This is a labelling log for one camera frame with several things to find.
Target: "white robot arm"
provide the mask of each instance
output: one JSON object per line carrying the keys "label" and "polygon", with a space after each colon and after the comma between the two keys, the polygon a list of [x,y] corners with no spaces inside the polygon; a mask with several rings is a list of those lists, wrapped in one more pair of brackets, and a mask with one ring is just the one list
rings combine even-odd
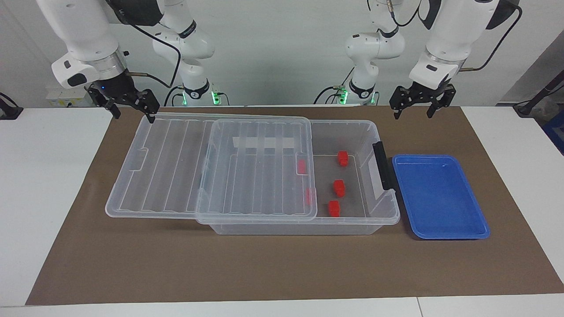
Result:
{"label": "white robot arm", "polygon": [[[178,73],[182,78],[184,99],[188,105],[211,105],[221,103],[213,83],[210,83],[204,68],[198,61],[210,58],[215,45],[209,35],[196,24],[192,18],[186,0],[164,0],[161,6],[163,19],[161,24],[169,30],[155,36],[176,47],[181,54]],[[171,48],[153,40],[155,52],[176,65],[178,55]]]}
{"label": "white robot arm", "polygon": [[[160,105],[150,89],[138,91],[131,77],[147,74],[127,70],[124,53],[109,32],[109,23],[99,1],[37,0],[43,15],[68,49],[67,54],[52,64],[53,73],[64,88],[92,83],[87,91],[93,101],[98,107],[112,112],[115,118],[120,116],[116,104],[125,104],[145,113],[152,123]],[[209,36],[196,28],[186,0],[106,2],[124,24],[138,28],[137,25],[155,25],[162,21],[171,31],[162,32],[157,38],[179,50],[182,56],[179,73],[184,90],[189,92],[194,103],[221,103],[197,61],[211,57],[215,47]],[[153,47],[176,65],[178,53],[175,50],[158,41],[154,41]],[[208,91],[211,91],[209,98],[203,98]]]}
{"label": "white robot arm", "polygon": [[[374,33],[359,33],[346,41],[347,56],[354,63],[354,71],[345,89],[348,103],[368,104],[373,99],[378,66],[376,59],[399,57],[406,41],[390,16],[386,0],[370,0],[370,18],[376,27]],[[403,0],[393,0],[395,10]]]}
{"label": "white robot arm", "polygon": [[159,103],[150,89],[135,88],[98,1],[37,0],[37,4],[67,46],[68,53],[51,65],[57,81],[64,88],[92,83],[87,91],[94,103],[114,118],[121,114],[116,104],[125,104],[142,111],[152,123]]}
{"label": "white robot arm", "polygon": [[409,74],[413,85],[408,89],[397,87],[390,99],[396,119],[402,110],[416,103],[431,103],[429,118],[436,110],[450,105],[456,90],[449,82],[470,55],[472,44],[486,30],[498,3],[499,0],[430,1],[429,15],[436,19],[431,22],[426,49]]}

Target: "white table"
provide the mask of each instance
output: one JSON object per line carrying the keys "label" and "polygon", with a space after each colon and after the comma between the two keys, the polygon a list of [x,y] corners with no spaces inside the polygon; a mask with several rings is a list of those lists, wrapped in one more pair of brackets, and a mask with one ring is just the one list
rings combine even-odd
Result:
{"label": "white table", "polygon": [[[564,157],[511,108],[464,107],[558,276],[564,276]],[[0,121],[0,316],[562,316],[564,294],[19,307],[78,194],[111,115],[26,109]]]}

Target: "brown paper mat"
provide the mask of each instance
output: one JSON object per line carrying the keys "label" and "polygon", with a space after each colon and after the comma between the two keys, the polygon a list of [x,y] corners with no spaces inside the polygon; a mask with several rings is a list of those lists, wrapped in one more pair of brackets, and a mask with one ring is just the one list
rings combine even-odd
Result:
{"label": "brown paper mat", "polygon": [[455,156],[490,225],[478,241],[422,241],[404,212],[371,236],[219,236],[189,220],[104,212],[140,113],[112,120],[27,305],[563,293],[564,285],[460,108],[217,108],[376,123],[388,157]]}

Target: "red cube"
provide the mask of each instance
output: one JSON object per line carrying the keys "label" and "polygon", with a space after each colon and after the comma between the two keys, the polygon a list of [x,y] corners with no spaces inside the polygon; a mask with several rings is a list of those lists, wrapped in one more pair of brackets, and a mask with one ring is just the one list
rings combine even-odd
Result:
{"label": "red cube", "polygon": [[345,182],[342,179],[338,179],[333,182],[333,190],[339,198],[345,197]]}
{"label": "red cube", "polygon": [[339,165],[347,166],[349,164],[349,154],[347,151],[337,152],[337,160],[339,161]]}
{"label": "red cube", "polygon": [[307,174],[306,160],[298,160],[298,174],[299,175]]}
{"label": "red cube", "polygon": [[329,216],[340,217],[341,216],[341,206],[337,200],[331,200],[329,202]]}
{"label": "red cube", "polygon": [[312,196],[313,196],[313,190],[311,188],[306,188],[306,191],[305,191],[306,205],[311,206],[311,197]]}

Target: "plastic tray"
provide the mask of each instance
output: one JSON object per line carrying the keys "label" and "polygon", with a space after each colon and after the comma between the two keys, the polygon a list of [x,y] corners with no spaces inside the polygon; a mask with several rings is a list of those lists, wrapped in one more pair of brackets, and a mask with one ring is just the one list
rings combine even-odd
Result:
{"label": "plastic tray", "polygon": [[490,228],[454,157],[396,155],[393,165],[411,229],[418,237],[489,237]]}

